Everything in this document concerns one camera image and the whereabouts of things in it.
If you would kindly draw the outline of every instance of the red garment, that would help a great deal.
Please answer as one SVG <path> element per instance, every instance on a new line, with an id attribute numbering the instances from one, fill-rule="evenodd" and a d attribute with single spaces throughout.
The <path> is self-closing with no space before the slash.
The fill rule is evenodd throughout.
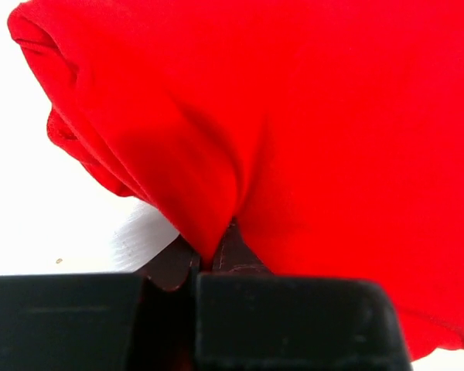
<path id="1" fill-rule="evenodd" d="M 209 260 L 361 277 L 413 359 L 464 348 L 464 0 L 32 0 L 51 139 Z"/>

